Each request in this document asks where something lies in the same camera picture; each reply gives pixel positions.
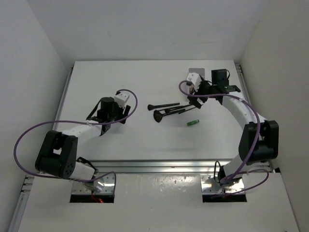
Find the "thin black liner brush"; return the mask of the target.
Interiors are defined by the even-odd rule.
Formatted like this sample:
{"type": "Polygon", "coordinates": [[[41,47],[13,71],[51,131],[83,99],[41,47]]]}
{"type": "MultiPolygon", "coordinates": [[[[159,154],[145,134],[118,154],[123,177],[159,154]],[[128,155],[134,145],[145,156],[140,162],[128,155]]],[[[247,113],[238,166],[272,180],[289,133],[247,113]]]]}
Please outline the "thin black liner brush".
{"type": "Polygon", "coordinates": [[[179,112],[178,114],[183,114],[183,113],[185,113],[187,111],[190,111],[190,110],[193,110],[193,109],[196,109],[196,107],[192,107],[192,108],[186,109],[184,111],[179,112]]]}

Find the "green tube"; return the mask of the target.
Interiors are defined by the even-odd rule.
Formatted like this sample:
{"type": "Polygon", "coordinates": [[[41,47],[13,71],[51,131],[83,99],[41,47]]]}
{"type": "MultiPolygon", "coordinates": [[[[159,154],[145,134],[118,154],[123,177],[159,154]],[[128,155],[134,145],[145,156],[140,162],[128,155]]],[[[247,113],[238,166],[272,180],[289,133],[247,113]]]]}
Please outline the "green tube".
{"type": "Polygon", "coordinates": [[[199,123],[199,120],[197,119],[197,120],[193,120],[193,121],[190,121],[190,122],[187,122],[187,126],[193,126],[193,125],[195,125],[195,124],[198,124],[199,123]]]}

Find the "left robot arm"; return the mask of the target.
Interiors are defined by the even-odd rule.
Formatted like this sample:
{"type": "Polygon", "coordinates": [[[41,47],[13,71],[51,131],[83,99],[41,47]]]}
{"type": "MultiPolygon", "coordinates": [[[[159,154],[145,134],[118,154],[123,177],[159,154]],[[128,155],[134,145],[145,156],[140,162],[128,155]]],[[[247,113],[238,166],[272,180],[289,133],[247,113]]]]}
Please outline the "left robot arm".
{"type": "Polygon", "coordinates": [[[86,118],[86,123],[69,130],[47,132],[35,162],[35,169],[62,179],[91,180],[96,169],[77,161],[78,146],[105,134],[111,122],[126,122],[130,106],[129,95],[119,93],[114,97],[103,97],[86,118]]]}

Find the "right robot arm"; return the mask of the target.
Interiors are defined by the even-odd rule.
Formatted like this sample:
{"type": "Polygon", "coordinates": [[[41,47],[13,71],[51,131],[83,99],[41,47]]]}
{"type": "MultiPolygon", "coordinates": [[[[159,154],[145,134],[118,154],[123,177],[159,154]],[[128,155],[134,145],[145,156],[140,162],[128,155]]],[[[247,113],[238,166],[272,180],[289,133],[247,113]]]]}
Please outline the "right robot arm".
{"type": "Polygon", "coordinates": [[[229,83],[227,69],[211,71],[211,80],[205,79],[202,68],[190,68],[186,78],[191,88],[189,102],[201,108],[209,98],[214,98],[227,109],[242,128],[238,154],[228,164],[222,166],[217,174],[218,182],[225,184],[241,178],[242,173],[250,170],[259,162],[275,159],[279,147],[279,125],[275,120],[260,116],[247,101],[239,87],[229,83]]]}

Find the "black fan brush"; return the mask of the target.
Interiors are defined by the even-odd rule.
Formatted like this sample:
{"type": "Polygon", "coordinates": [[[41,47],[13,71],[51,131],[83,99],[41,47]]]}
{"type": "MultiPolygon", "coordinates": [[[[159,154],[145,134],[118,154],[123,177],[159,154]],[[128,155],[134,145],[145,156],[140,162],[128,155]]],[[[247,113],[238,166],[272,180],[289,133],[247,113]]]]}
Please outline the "black fan brush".
{"type": "Polygon", "coordinates": [[[155,120],[157,123],[160,123],[161,120],[162,120],[162,118],[165,117],[165,116],[161,115],[159,111],[154,111],[153,117],[154,117],[154,120],[155,120]]]}

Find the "medium black brush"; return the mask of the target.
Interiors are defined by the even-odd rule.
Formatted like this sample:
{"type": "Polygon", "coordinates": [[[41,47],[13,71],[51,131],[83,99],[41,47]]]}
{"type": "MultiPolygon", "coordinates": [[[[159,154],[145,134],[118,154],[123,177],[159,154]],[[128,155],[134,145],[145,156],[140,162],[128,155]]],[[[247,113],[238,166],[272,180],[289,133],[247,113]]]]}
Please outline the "medium black brush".
{"type": "Polygon", "coordinates": [[[165,113],[165,111],[164,111],[163,113],[160,113],[160,114],[163,115],[163,116],[167,116],[167,115],[179,113],[179,112],[184,111],[184,110],[185,109],[181,109],[181,110],[172,111],[172,112],[169,112],[169,113],[165,113]]]}

